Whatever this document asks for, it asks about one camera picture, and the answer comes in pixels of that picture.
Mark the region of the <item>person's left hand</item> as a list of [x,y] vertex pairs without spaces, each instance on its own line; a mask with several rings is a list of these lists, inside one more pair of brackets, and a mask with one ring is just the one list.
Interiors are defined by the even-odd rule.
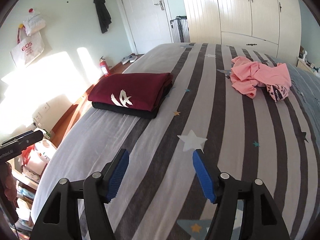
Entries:
[[4,194],[8,201],[14,202],[17,198],[16,181],[12,175],[12,167],[9,163],[5,163],[7,168],[7,176],[4,182]]

